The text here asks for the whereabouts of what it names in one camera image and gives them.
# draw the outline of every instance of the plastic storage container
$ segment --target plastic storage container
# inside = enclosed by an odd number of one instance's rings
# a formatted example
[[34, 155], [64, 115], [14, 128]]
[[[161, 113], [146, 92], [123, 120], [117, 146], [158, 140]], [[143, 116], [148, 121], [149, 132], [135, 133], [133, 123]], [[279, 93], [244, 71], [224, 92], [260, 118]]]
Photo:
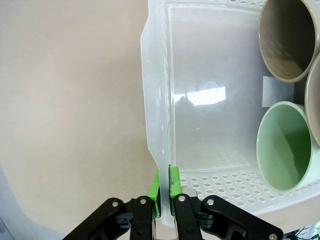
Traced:
[[182, 187], [195, 188], [200, 199], [215, 194], [255, 215], [320, 192], [319, 182], [273, 192], [258, 170], [257, 132], [268, 110], [263, 98], [274, 96], [264, 89], [264, 77], [272, 75], [259, 50], [263, 4], [149, 0], [141, 36], [143, 92], [166, 226], [173, 225], [169, 165], [180, 168]]

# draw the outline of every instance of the green gripper pad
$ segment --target green gripper pad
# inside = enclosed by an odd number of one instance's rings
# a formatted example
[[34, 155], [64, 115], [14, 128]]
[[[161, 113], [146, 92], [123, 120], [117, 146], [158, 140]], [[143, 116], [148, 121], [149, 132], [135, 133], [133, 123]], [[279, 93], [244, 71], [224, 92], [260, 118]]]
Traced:
[[170, 181], [170, 197], [173, 199], [176, 195], [182, 194], [179, 168], [177, 166], [170, 167], [169, 181]]
[[[170, 184], [170, 197], [173, 199], [176, 195], [182, 194], [180, 184], [179, 168], [177, 166], [169, 167], [169, 184]], [[152, 199], [155, 206], [156, 217], [161, 217], [160, 208], [160, 190], [159, 190], [159, 171], [156, 172], [152, 185], [148, 192], [148, 197]]]
[[156, 172], [152, 185], [148, 192], [148, 197], [152, 199], [155, 207], [155, 214], [157, 218], [161, 217], [160, 209], [160, 190], [159, 190], [159, 171]]

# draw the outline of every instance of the white surface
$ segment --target white surface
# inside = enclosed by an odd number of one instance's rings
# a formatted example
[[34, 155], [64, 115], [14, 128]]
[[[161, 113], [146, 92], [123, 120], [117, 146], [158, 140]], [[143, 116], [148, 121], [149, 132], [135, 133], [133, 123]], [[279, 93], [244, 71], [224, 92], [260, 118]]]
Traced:
[[144, 0], [1, 1], [0, 164], [34, 222], [67, 233], [106, 199], [152, 184], [147, 15]]

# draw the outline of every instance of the beige mug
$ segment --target beige mug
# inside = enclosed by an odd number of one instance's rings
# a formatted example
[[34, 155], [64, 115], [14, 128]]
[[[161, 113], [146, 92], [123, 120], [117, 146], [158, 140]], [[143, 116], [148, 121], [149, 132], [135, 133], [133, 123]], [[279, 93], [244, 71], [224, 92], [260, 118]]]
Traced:
[[315, 0], [268, 0], [259, 21], [259, 46], [277, 79], [307, 79], [320, 52], [320, 4]]
[[305, 111], [310, 131], [320, 148], [320, 54], [310, 69], [304, 95]]

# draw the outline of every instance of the mug rim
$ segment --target mug rim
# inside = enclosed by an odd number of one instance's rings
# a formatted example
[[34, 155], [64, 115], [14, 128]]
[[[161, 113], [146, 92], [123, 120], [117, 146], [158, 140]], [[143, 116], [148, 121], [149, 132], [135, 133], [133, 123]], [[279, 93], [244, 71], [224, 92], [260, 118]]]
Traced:
[[[292, 188], [290, 189], [278, 189], [274, 186], [272, 186], [269, 181], [267, 181], [267, 179], [265, 178], [264, 174], [263, 174], [263, 171], [262, 171], [262, 167], [261, 167], [261, 163], [259, 161], [259, 150], [258, 150], [258, 142], [259, 142], [259, 138], [260, 138], [260, 134], [261, 134], [261, 126], [263, 124], [263, 122], [266, 120], [266, 117], [267, 115], [276, 107], [278, 106], [289, 106], [293, 109], [295, 109], [297, 112], [299, 112], [299, 114], [303, 117], [304, 121], [305, 121], [305, 124], [307, 125], [308, 127], [308, 131], [309, 131], [309, 137], [310, 137], [310, 159], [309, 159], [309, 163], [308, 163], [308, 167], [306, 168], [305, 170], [305, 173], [303, 175], [303, 177], [300, 179], [300, 181], [295, 185], [293, 186]], [[260, 173], [261, 173], [261, 176], [263, 178], [263, 180], [268, 183], [268, 186], [276, 191], [276, 192], [281, 192], [281, 193], [289, 193], [289, 192], [292, 192], [294, 191], [295, 189], [298, 189], [300, 187], [302, 187], [301, 183], [303, 182], [303, 180], [306, 178], [306, 176], [308, 175], [308, 172], [310, 171], [310, 168], [311, 168], [311, 161], [313, 160], [312, 158], [312, 155], [313, 155], [313, 138], [312, 138], [312, 135], [311, 135], [311, 132], [310, 132], [310, 129], [309, 129], [309, 125], [308, 125], [308, 120], [307, 120], [307, 116], [305, 114], [305, 112], [300, 108], [298, 107], [297, 104], [295, 103], [292, 103], [290, 101], [279, 101], [277, 103], [275, 103], [274, 105], [272, 105], [267, 111], [266, 113], [264, 114], [262, 120], [261, 120], [261, 123], [259, 125], [259, 129], [258, 129], [258, 133], [257, 133], [257, 138], [256, 138], [256, 159], [257, 159], [257, 163], [258, 163], [258, 167], [259, 167], [259, 170], [260, 170]]]
[[310, 110], [310, 105], [309, 105], [311, 103], [310, 103], [310, 97], [308, 97], [308, 93], [309, 93], [309, 90], [310, 90], [311, 84], [312, 84], [311, 77], [313, 76], [316, 67], [320, 67], [320, 66], [318, 66], [319, 64], [320, 64], [320, 54], [315, 58], [315, 60], [312, 64], [312, 67], [310, 69], [310, 72], [308, 74], [308, 78], [307, 78], [306, 86], [305, 86], [305, 93], [304, 93], [304, 105], [305, 105], [305, 114], [306, 114], [309, 130], [310, 130], [316, 144], [320, 148], [320, 136], [316, 135], [316, 131], [315, 131], [315, 127], [314, 127], [315, 124], [318, 124], [318, 123], [311, 121], [312, 118], [310, 117], [311, 110]]
[[291, 79], [285, 79], [285, 78], [282, 78], [278, 75], [276, 75], [274, 73], [274, 71], [270, 68], [269, 64], [267, 63], [266, 61], [266, 58], [263, 54], [263, 51], [262, 51], [262, 44], [261, 44], [261, 21], [262, 21], [262, 15], [264, 13], [264, 11], [266, 10], [266, 6], [270, 3], [270, 1], [273, 1], [273, 0], [267, 0], [263, 7], [262, 7], [262, 10], [261, 10], [261, 14], [260, 14], [260, 17], [259, 17], [259, 26], [258, 26], [258, 38], [259, 38], [259, 49], [260, 49], [260, 53], [261, 53], [261, 56], [262, 56], [262, 59], [263, 59], [263, 62], [266, 66], [266, 68], [269, 70], [269, 72], [275, 77], [277, 78], [278, 80], [284, 82], [284, 83], [288, 83], [288, 84], [293, 84], [293, 83], [297, 83], [297, 82], [300, 82], [300, 81], [303, 81], [303, 80], [306, 80], [306, 77], [308, 76], [308, 73], [310, 72], [310, 69], [313, 65], [313, 62], [315, 61], [316, 57], [318, 56], [318, 52], [316, 51], [316, 48], [317, 48], [317, 29], [316, 29], [316, 21], [315, 21], [315, 18], [314, 18], [314, 15], [312, 14], [312, 11], [310, 10], [310, 7], [308, 5], [306, 5], [305, 1], [304, 0], [301, 0], [301, 2], [304, 4], [304, 6], [306, 7], [306, 9], [308, 10], [310, 16], [311, 16], [311, 19], [312, 19], [312, 23], [313, 23], [313, 28], [314, 28], [314, 49], [313, 49], [313, 54], [312, 54], [312, 58], [308, 64], [308, 66], [306, 67], [306, 69], [297, 77], [295, 78], [291, 78]]

